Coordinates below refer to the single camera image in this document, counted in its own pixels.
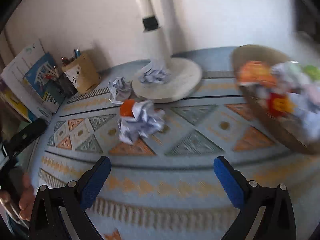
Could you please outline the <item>person's left hand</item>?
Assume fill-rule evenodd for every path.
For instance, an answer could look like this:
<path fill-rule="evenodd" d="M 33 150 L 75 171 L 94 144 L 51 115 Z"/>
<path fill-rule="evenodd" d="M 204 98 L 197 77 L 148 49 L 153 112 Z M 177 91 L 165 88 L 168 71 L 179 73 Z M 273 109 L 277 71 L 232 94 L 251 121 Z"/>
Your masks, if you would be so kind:
<path fill-rule="evenodd" d="M 19 217 L 21 220 L 31 220 L 34 202 L 34 187 L 31 184 L 29 174 L 24 173 L 22 176 L 22 193 L 18 204 L 20 208 Z"/>

